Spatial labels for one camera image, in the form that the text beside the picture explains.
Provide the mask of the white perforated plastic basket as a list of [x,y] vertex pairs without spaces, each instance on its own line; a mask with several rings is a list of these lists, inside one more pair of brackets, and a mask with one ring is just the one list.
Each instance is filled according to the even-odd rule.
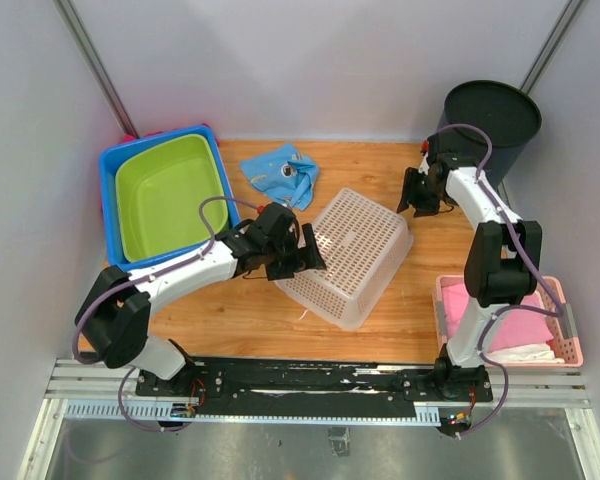
[[368,318],[409,253],[406,219],[343,188],[312,222],[327,268],[276,283],[287,296],[344,330]]

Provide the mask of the large dark blue cylindrical container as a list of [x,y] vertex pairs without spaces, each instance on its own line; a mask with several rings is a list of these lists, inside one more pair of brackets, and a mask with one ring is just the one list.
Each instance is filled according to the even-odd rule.
[[480,162],[487,150],[478,133],[466,129],[473,125],[488,136],[493,145],[484,171],[493,188],[498,188],[527,144],[542,125],[540,110],[525,93],[508,84],[492,80],[473,80],[454,87],[444,100],[440,128],[457,124],[438,136],[441,152],[459,153]]

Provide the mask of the green plastic basin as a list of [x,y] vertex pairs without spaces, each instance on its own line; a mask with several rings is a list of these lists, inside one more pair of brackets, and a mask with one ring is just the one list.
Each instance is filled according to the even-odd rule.
[[224,177],[207,139],[187,134],[127,160],[115,175],[122,251],[139,262],[193,247],[229,224]]

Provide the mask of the blue plastic bin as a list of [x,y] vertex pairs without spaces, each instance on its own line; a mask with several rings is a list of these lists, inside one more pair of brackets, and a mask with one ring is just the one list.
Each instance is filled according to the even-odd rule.
[[108,262],[153,266],[240,221],[218,144],[205,124],[126,140],[99,158]]

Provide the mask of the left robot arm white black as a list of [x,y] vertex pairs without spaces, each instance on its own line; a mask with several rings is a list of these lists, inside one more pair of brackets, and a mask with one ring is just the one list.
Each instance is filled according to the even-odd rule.
[[103,269],[75,319],[73,355],[83,364],[134,367],[159,378],[170,394],[187,393],[194,371],[174,341],[152,337],[153,315],[208,285],[264,269],[269,281],[326,268],[311,224],[299,224],[287,207],[270,203],[254,219],[212,233],[201,247],[146,268]]

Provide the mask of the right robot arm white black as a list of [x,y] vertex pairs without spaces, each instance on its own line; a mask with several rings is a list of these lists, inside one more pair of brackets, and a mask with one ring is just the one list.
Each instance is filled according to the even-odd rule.
[[484,402],[492,397],[485,362],[495,332],[505,315],[536,290],[542,229],[502,203],[481,162],[443,150],[440,139],[440,134],[429,136],[421,147],[421,165],[406,169],[397,210],[433,216],[451,202],[464,212],[474,230],[463,274],[469,301],[432,369],[405,378],[404,394],[411,400]]

